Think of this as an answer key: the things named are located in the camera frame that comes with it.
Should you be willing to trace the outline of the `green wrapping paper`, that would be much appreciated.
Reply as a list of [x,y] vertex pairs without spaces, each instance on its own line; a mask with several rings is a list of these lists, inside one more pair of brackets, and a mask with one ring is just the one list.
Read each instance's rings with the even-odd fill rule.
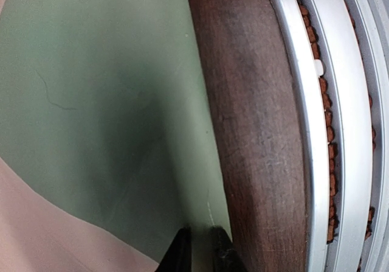
[[5,0],[1,158],[90,230],[160,261],[229,229],[188,0]]

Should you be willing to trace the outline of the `peach wrapping paper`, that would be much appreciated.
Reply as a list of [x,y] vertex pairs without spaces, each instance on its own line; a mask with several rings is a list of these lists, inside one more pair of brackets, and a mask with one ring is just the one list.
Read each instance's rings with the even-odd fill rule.
[[138,270],[160,259],[169,170],[155,0],[5,0],[1,225],[7,268]]

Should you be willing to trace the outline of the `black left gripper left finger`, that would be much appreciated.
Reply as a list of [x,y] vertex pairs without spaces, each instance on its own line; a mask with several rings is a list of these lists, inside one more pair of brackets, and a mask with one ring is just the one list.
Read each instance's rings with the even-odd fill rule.
[[191,271],[191,229],[178,230],[169,248],[160,261],[157,272]]

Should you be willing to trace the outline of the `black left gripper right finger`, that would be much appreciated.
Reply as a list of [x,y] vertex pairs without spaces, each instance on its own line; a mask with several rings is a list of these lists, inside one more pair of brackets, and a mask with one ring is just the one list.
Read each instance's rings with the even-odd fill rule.
[[212,261],[215,272],[247,272],[227,232],[221,226],[210,230],[212,240]]

